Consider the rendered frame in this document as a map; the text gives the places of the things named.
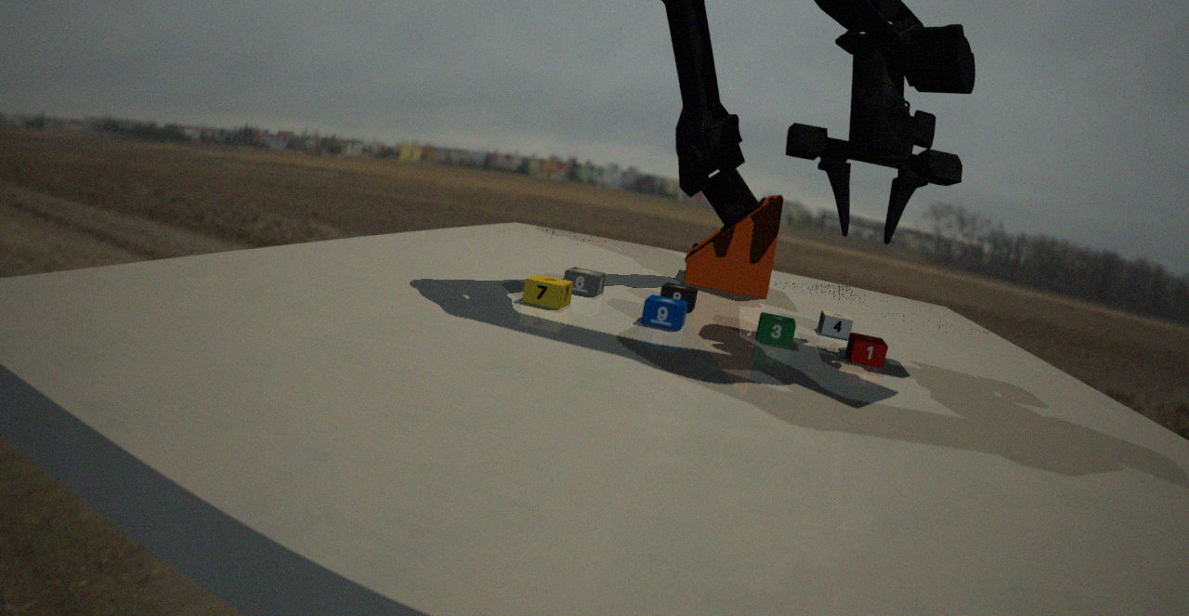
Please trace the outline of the blue block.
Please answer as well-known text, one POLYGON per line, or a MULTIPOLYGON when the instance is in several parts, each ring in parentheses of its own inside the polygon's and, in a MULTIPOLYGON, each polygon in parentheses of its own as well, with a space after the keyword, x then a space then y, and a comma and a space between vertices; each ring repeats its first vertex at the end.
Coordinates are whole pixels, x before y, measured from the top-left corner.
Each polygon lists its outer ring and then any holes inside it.
POLYGON ((685 322, 686 309, 687 301, 678 301, 678 298, 668 298, 663 295, 650 295, 644 301, 641 323, 680 331, 685 322))

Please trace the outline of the green block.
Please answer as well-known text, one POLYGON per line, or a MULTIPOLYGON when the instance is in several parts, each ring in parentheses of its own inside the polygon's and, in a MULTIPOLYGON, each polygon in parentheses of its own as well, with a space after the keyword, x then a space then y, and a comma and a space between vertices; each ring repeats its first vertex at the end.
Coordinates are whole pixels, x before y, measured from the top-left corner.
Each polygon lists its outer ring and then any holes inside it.
POLYGON ((794 318, 782 318, 761 312, 756 341, 791 347, 795 329, 794 318))

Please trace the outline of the yellow block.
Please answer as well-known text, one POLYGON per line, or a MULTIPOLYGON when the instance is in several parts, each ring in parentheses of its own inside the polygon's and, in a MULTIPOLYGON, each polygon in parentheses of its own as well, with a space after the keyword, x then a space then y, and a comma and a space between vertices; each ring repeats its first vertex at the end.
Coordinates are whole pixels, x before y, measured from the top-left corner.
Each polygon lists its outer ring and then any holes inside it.
POLYGON ((547 308, 570 306, 573 282, 547 276, 531 276, 524 281, 524 303, 547 308))

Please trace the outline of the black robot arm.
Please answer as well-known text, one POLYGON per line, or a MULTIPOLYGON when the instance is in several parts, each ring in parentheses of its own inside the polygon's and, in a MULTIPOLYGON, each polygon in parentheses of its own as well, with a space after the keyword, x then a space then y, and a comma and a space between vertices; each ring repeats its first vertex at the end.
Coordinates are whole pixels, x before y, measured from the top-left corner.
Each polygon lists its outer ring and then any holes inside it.
MULTIPOLYGON (((736 170, 746 162, 740 153, 738 117, 729 115, 719 102, 704 0, 661 1, 669 21, 682 99, 675 139, 679 186, 688 197, 698 191, 705 194, 725 225, 719 231, 725 232, 757 210, 765 200, 757 202, 736 170), (716 170, 719 172, 709 178, 716 170)), ((971 94, 975 56, 962 24, 924 27, 902 0, 814 2, 848 29, 835 42, 853 56, 853 84, 891 84, 904 94, 906 75, 908 84, 924 94, 971 94), (858 34, 862 32, 866 34, 858 34)), ((914 145, 933 146, 937 117, 925 111, 910 117, 910 102, 898 99, 897 107, 889 107, 877 103, 877 96, 875 92, 866 92, 854 138, 864 138, 873 149, 889 149, 904 156, 910 156, 914 145)))

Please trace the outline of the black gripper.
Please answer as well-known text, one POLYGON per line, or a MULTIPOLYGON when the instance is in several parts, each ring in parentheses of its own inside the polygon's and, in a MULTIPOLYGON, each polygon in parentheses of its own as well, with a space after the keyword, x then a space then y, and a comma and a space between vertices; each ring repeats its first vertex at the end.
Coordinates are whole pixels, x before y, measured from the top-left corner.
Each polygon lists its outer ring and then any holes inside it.
POLYGON ((851 84, 849 142, 829 138, 828 128, 820 128, 820 126, 793 124, 789 126, 787 136, 786 155, 809 161, 814 161, 819 156, 818 170, 828 171, 843 235, 848 235, 850 219, 851 164, 847 163, 848 159, 897 168, 897 178, 892 181, 889 194, 886 228, 883 228, 883 243, 889 244, 892 235, 895 235, 897 221, 902 216, 902 210, 908 205, 910 194, 916 191, 918 187, 927 186, 927 181, 940 187, 960 183, 962 181, 962 162, 957 153, 943 153, 927 149, 918 155, 904 156, 889 149, 873 149, 866 145, 864 138, 854 138, 858 107, 866 102, 866 92, 875 92, 879 94, 877 103, 889 105, 889 107, 897 107, 898 99, 905 100, 902 90, 891 84, 873 82, 851 84))

